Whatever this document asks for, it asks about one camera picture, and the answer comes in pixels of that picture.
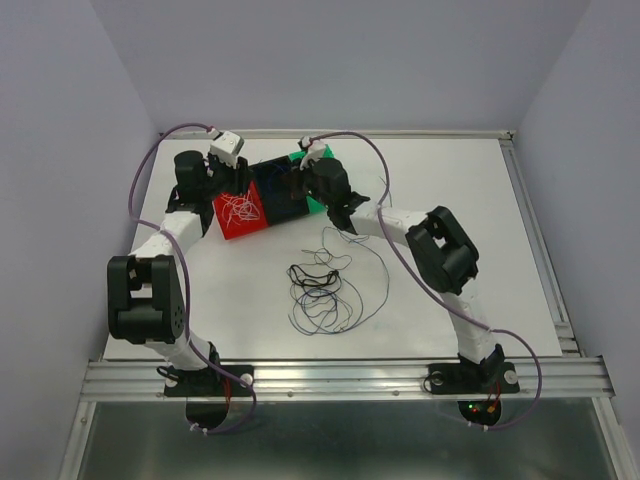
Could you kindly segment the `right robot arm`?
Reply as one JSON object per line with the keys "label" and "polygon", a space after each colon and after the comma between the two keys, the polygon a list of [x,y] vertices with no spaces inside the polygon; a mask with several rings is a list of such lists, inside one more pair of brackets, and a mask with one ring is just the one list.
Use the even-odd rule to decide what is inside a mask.
{"label": "right robot arm", "polygon": [[448,312],[463,384],[482,390],[495,380],[505,354],[478,299],[479,251],[449,209],[438,206],[425,213],[375,202],[352,189],[334,158],[295,165],[282,181],[294,199],[309,196],[322,204],[338,230],[387,241],[412,278]]}

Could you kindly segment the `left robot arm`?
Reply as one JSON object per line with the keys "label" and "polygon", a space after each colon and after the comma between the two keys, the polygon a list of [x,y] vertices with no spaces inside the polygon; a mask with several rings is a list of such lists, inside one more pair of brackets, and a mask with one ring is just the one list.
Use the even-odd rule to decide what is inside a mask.
{"label": "left robot arm", "polygon": [[107,264],[110,335],[143,345],[171,365],[169,375],[199,393],[215,392],[223,371],[214,345],[190,327],[191,286],[185,253],[208,232],[214,200],[249,191],[248,161],[236,155],[187,150],[174,157],[176,184],[161,224],[138,219],[153,230],[126,256]]}

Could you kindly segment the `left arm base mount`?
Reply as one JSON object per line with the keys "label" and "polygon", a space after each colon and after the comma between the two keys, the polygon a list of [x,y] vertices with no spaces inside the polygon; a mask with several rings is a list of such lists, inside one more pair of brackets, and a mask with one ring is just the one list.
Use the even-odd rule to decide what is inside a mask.
{"label": "left arm base mount", "polygon": [[[222,368],[230,374],[240,378],[244,374],[254,376],[254,366],[249,364],[223,365]],[[181,371],[173,366],[159,366],[156,372],[164,378],[164,396],[169,398],[205,398],[223,397],[225,386],[223,381],[227,377],[220,376],[216,371],[205,368],[198,371]],[[249,397],[245,387],[229,380],[231,397]]]}

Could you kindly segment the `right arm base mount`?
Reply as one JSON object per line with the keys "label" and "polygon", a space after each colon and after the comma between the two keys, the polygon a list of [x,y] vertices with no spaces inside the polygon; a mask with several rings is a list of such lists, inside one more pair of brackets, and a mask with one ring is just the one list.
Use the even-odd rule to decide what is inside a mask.
{"label": "right arm base mount", "polygon": [[427,366],[422,386],[433,395],[519,393],[518,380],[507,381],[505,374],[508,371],[515,371],[512,363],[502,363],[490,372],[462,363],[432,363]]}

